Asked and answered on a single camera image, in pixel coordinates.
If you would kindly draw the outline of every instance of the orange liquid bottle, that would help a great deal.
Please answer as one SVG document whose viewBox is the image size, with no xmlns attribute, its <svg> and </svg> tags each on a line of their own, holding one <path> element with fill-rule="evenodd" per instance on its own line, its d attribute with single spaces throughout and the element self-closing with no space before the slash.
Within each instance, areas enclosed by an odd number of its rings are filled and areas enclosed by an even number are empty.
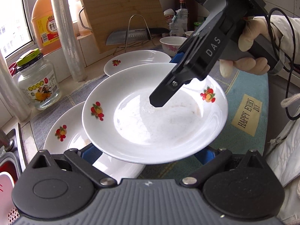
<svg viewBox="0 0 300 225">
<path fill-rule="evenodd" d="M 35 2 L 31 23 L 37 45 L 44 56 L 62 47 L 53 15 L 51 0 L 37 0 Z"/>
</svg>

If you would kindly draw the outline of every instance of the sleeve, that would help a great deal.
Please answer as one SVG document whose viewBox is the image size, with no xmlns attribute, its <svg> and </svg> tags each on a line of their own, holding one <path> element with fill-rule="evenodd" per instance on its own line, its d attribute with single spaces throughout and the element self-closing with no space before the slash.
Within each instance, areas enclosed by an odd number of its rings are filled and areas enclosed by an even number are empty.
<svg viewBox="0 0 300 225">
<path fill-rule="evenodd" d="M 300 64 L 300 19 L 290 18 L 293 25 L 296 38 L 296 54 L 295 64 Z M 291 27 L 284 16 L 272 15 L 271 23 L 281 32 L 282 38 L 280 40 L 280 48 L 292 58 L 293 56 L 293 34 Z"/>
</svg>

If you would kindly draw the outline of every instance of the white glove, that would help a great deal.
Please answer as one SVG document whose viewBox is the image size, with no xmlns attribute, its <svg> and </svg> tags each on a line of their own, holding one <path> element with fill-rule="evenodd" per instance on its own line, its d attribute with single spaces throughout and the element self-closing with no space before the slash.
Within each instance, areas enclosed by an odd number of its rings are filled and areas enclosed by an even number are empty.
<svg viewBox="0 0 300 225">
<path fill-rule="evenodd" d="M 282 38 L 282 34 L 273 24 L 271 24 L 271 26 L 275 35 L 275 41 L 278 44 L 278 41 Z M 242 52 L 248 51 L 252 47 L 254 39 L 260 34 L 271 41 L 265 18 L 257 17 L 248 20 L 246 27 L 238 40 L 239 49 Z M 230 77 L 233 67 L 236 67 L 247 73 L 263 75 L 270 69 L 270 66 L 267 63 L 268 61 L 266 58 L 242 58 L 238 61 L 220 60 L 220 72 L 224 78 L 227 78 Z"/>
</svg>

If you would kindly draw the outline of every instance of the barcode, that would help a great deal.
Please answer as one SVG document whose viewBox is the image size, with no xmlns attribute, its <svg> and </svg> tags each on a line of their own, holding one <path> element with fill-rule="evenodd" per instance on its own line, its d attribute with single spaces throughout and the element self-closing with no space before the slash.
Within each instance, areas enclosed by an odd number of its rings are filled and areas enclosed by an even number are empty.
<svg viewBox="0 0 300 225">
<path fill-rule="evenodd" d="M 43 43 L 48 41 L 47 33 L 41 34 Z"/>
<path fill-rule="evenodd" d="M 53 92 L 56 92 L 57 90 L 57 85 L 55 85 L 55 87 L 52 89 Z"/>
</svg>

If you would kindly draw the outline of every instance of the wooden cutting board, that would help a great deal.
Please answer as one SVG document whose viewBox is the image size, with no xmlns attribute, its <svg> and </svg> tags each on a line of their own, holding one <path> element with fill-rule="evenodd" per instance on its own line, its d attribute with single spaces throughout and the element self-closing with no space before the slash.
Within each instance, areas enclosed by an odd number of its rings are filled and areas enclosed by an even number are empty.
<svg viewBox="0 0 300 225">
<path fill-rule="evenodd" d="M 89 26 L 100 53 L 116 46 L 106 46 L 108 36 L 117 30 L 127 29 L 134 14 L 142 15 L 149 28 L 168 28 L 159 0 L 81 0 Z M 131 29 L 146 28 L 144 20 L 136 16 Z"/>
</svg>

